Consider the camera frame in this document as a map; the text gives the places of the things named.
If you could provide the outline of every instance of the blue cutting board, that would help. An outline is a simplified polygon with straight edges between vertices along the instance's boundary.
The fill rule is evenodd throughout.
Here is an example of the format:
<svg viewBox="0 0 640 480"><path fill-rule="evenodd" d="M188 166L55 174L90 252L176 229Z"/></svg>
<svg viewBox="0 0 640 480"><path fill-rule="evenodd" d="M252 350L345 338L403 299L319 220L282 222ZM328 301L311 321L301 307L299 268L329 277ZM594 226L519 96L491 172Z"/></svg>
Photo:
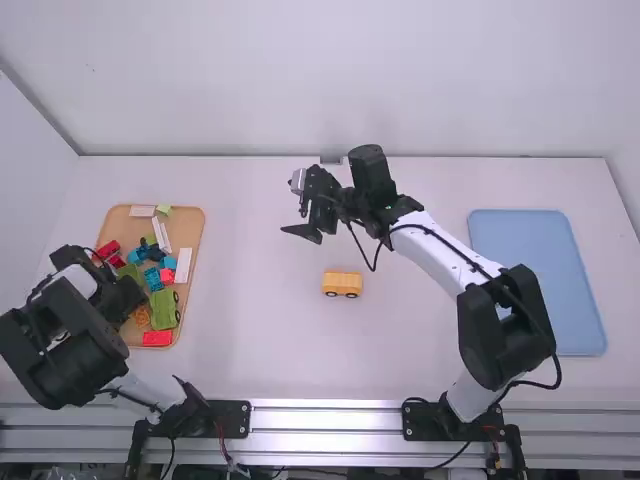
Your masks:
<svg viewBox="0 0 640 480"><path fill-rule="evenodd" d="M557 210L474 210L472 248L512 267L522 263L538 276L559 355L599 356L607 349L569 220Z"/></svg>

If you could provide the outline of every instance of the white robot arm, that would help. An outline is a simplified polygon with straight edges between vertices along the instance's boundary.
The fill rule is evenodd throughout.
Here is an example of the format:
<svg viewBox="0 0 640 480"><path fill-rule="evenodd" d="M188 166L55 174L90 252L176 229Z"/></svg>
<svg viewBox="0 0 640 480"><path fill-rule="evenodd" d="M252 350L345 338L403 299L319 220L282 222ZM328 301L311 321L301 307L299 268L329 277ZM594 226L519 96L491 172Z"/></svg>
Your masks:
<svg viewBox="0 0 640 480"><path fill-rule="evenodd" d="M504 268L487 260L440 227L420 203L399 195L380 146L355 148L348 158L354 187L343 188L318 165L294 172L291 191L300 197L299 211L308 223L281 229L321 244L321 232L335 234L341 221L362 252L351 227L356 223L380 240L376 258L385 245L416 263L456 301L466 369L441 398L443 408L468 424L511 386L557 388L555 337L535 274L523 265ZM511 314L500 319L498 304ZM548 357L556 364L556 384L518 380Z"/></svg>

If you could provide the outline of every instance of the red lego brick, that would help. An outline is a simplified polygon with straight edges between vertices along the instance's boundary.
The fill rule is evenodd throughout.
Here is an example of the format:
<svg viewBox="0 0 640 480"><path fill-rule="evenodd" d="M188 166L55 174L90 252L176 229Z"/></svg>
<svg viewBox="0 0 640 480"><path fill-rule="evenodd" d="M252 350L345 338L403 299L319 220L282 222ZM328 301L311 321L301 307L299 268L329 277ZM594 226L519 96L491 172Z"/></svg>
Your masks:
<svg viewBox="0 0 640 480"><path fill-rule="evenodd" d="M173 341L173 330L161 330L158 332L144 332L142 335L143 347L168 347Z"/></svg>
<svg viewBox="0 0 640 480"><path fill-rule="evenodd" d="M109 262L113 266L113 268L122 268L126 265L124 260L122 260L122 258L118 254L111 255L107 259L107 262Z"/></svg>
<svg viewBox="0 0 640 480"><path fill-rule="evenodd" d="M176 272L171 270L170 268L163 268L160 270L160 281L165 285L173 285L173 282L176 279Z"/></svg>
<svg viewBox="0 0 640 480"><path fill-rule="evenodd" d="M120 244L116 240L111 240L109 243L100 247L96 253L102 257L103 260L106 260L114 253L118 253L120 251ZM99 260L95 255L93 256L94 260Z"/></svg>

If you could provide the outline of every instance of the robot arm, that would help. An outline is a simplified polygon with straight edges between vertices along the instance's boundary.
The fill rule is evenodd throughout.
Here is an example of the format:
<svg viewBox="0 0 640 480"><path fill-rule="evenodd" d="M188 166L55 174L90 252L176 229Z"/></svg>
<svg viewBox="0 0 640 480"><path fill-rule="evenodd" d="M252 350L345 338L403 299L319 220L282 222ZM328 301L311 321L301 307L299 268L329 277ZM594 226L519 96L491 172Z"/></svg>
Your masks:
<svg viewBox="0 0 640 480"><path fill-rule="evenodd" d="M117 406L145 415L134 427L127 479L137 477L149 436L173 439L219 428L209 402L190 383L174 377L182 392L168 396L129 371L129 349L118 331L148 302L135 280L116 279L104 262L96 267L79 246L65 245L50 258L57 272L22 308L0 316L0 354L29 395L57 410L108 394Z"/></svg>
<svg viewBox="0 0 640 480"><path fill-rule="evenodd" d="M321 244L322 232L335 234L338 220L352 233L351 223L356 223L381 246L416 263L455 299L466 370L441 404L457 422L470 423L514 380L555 358L555 337L537 278L523 265L507 269L482 257L442 229L420 203L399 195L380 146L355 148L349 166L354 187L343 188L318 165L294 172L291 191L300 197L301 216L309 218L282 231ZM500 319L496 305L511 313Z"/></svg>

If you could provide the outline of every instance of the wooden tray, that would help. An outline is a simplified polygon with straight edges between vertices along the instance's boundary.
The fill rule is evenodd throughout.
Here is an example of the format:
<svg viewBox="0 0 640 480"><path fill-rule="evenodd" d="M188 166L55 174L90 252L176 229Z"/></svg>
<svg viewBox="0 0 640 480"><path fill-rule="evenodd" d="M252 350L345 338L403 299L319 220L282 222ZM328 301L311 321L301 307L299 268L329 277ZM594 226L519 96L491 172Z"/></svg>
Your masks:
<svg viewBox="0 0 640 480"><path fill-rule="evenodd" d="M122 247L122 258L126 261L129 252L140 246L140 237L153 233L151 218L130 217L130 209L131 205L116 205L107 212L96 242L96 249L111 240L117 240ZM185 315L187 300L189 298L189 290L191 289L191 280L193 279L193 269L198 258L200 238L202 237L202 230L204 228L204 212L198 207L172 206L168 217L159 213L158 219L160 223L164 223L167 228L167 234L169 235L171 248L173 250L171 254L172 257L178 258L180 248L191 247L193 249L191 266L189 268L189 281L169 287L178 292L180 296L178 310L181 316L180 324L173 329L173 342L171 345L168 347L143 347L142 335L144 332L151 330L151 325L139 327L133 316L130 316L120 329L120 336L122 336L127 345L134 348L170 348L178 341L180 330L187 318ZM138 267L138 270L142 274L144 270L153 266L157 266L157 263L147 260L142 266ZM149 294L149 288L146 286L145 292ZM149 314L151 314L150 306L147 305L144 308L147 308Z"/></svg>

